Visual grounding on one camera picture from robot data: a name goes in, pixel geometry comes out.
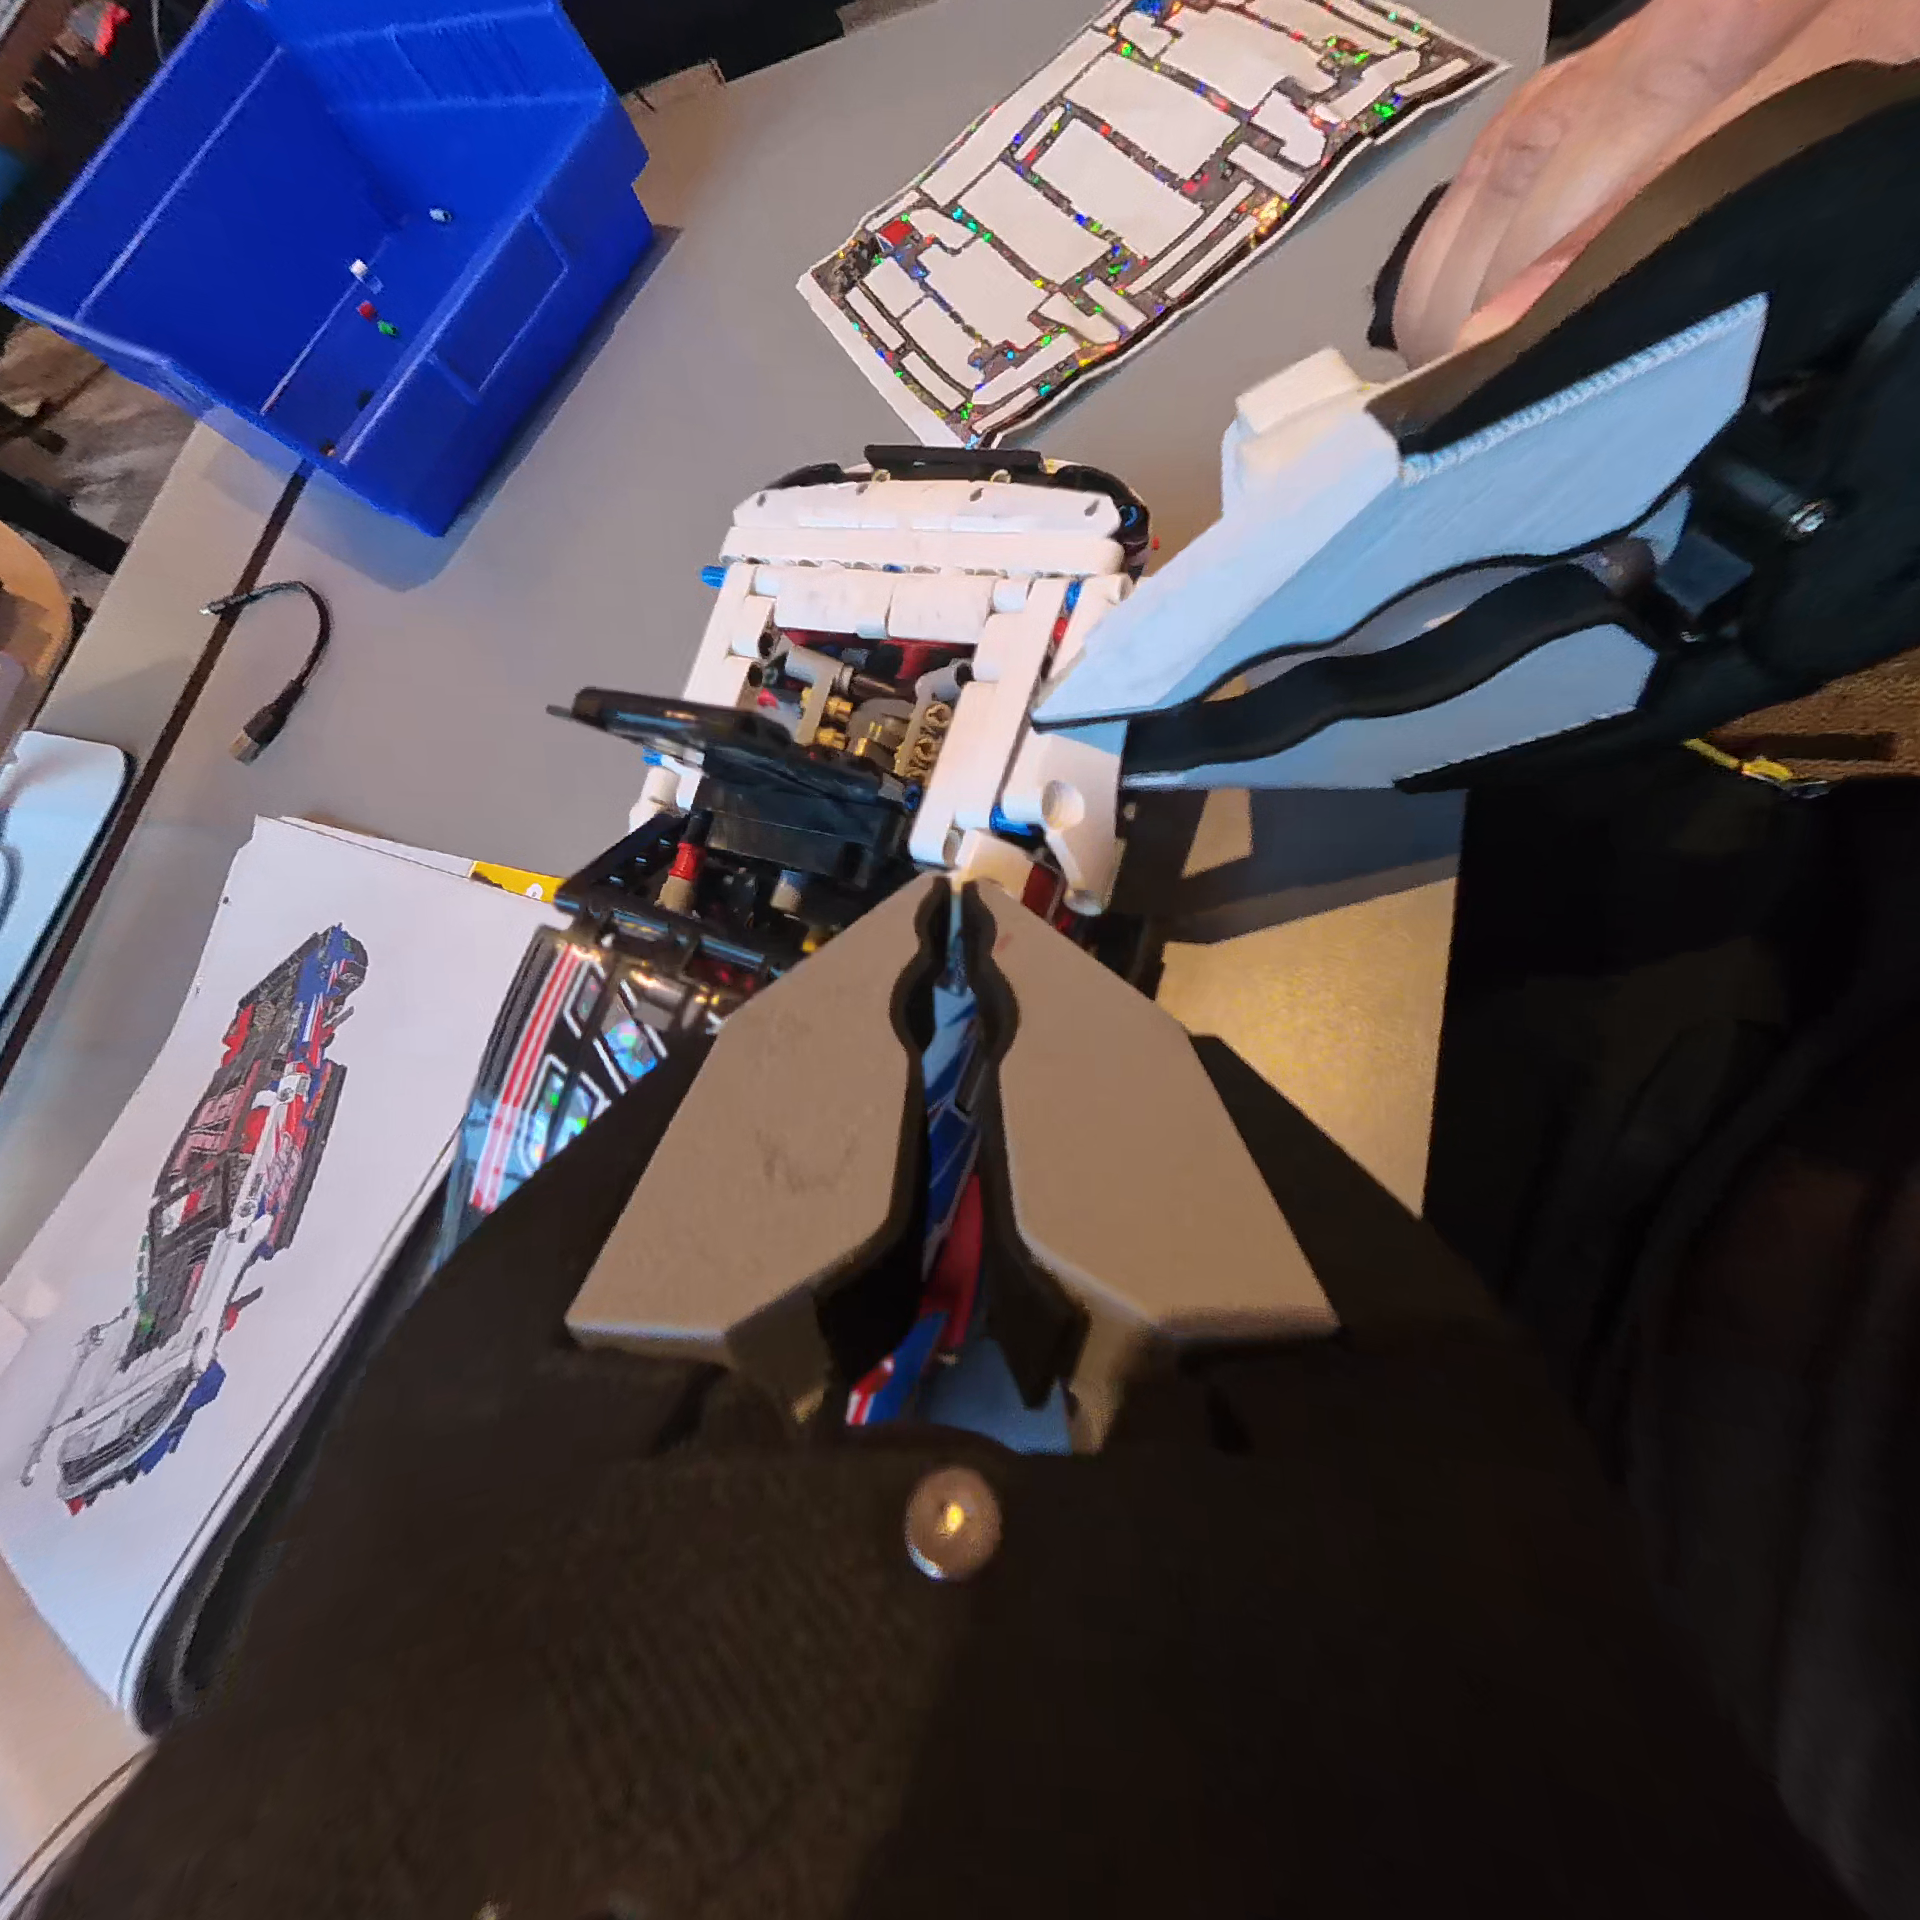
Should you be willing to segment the holographic sticker sheet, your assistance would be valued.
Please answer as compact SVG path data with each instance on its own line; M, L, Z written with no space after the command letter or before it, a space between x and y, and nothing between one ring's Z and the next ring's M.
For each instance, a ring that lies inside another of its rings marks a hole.
M912 441L997 447L1504 70L1412 4L1108 4L797 292Z

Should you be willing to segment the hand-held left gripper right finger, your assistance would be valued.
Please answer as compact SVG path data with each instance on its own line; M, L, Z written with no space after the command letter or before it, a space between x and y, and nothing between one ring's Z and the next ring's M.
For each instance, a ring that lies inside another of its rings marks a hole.
M1330 1338L1336 1312L1188 1033L995 882L960 895L990 1045L997 1338L1095 1453L1192 1352Z

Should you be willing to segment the toy brick race car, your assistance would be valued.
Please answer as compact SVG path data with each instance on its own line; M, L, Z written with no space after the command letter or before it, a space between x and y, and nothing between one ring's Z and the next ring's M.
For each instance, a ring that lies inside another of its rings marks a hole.
M488 1038L438 1256L488 1343L588 1351L567 1306L708 1042L916 877L951 885L920 1064L928 1180L912 1326L806 1423L898 1416L982 1313L990 1045L960 895L998 885L1100 933L1119 748L1032 710L1138 581L1147 508L1036 453L868 447L750 493L676 696L583 687L560 718L650 760L630 829L560 889Z

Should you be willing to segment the blue plastic bin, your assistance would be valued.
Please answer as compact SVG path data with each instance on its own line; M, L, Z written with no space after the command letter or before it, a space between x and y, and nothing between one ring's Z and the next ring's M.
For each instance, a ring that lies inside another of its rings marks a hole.
M210 4L5 305L438 537L650 248L645 161L563 4Z

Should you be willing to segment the open instruction booklet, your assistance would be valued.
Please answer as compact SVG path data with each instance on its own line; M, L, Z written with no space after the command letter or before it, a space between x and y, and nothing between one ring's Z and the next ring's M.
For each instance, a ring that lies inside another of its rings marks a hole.
M555 908L259 820L181 1013L5 1277L5 1564L143 1733L186 1606L438 1190Z

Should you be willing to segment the grey desk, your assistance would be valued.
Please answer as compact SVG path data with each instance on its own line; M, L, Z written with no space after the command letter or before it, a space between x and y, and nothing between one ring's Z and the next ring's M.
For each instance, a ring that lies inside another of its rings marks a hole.
M1368 377L1392 230L1543 61L1550 4L1416 4L1506 74L1348 172L1302 230L1040 424L1149 502L1158 558L1215 511L1234 397L1316 346ZM5 1088L5 1274L152 1062L254 816L323 816L522 868L608 846L634 756L543 710L583 682L678 689L700 568L750 484L891 438L883 400L805 317L797 274L1053 56L1098 4L925 4L746 79L640 111L663 241L589 361L448 540L277 453L198 426L69 658L50 732L147 758L210 679ZM228 736L296 662L283 604L212 641L198 607L251 570L334 610L315 689L268 756ZM1461 798L1253 798L1251 856L1168 893L1163 1000L1219 1033L1415 1214L1423 1209ZM5 1892L140 1753L5 1573Z

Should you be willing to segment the person's right hand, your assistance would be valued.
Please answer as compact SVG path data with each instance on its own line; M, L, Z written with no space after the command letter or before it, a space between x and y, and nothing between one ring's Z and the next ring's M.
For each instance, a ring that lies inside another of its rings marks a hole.
M1477 137L1405 255L1396 354L1420 367L1509 327L1648 181L1764 97L1916 56L1916 1L1645 1Z

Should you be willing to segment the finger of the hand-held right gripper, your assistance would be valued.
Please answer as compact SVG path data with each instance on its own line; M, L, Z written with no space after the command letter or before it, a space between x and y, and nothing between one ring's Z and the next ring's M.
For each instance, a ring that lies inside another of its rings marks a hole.
M1723 305L1435 453L1398 455L1376 421L1336 418L1093 628L1036 721L1163 712L1453 570L1559 559L1638 526L1735 418L1766 319L1764 297Z
M1654 630L1587 568L1534 568L1365 653L1308 656L1127 729L1130 789L1374 789L1632 712Z

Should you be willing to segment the white flat pad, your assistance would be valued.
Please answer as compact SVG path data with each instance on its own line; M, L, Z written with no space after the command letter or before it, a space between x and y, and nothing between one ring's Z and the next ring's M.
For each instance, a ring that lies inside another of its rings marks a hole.
M123 750L28 729L2 773L2 1020L28 992L107 822L131 789Z

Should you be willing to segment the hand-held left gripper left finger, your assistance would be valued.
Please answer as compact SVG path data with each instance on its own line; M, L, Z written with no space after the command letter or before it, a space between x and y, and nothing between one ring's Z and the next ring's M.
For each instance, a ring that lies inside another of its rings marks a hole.
M723 1024L567 1306L578 1345L727 1369L806 1423L912 1326L951 900L908 882Z

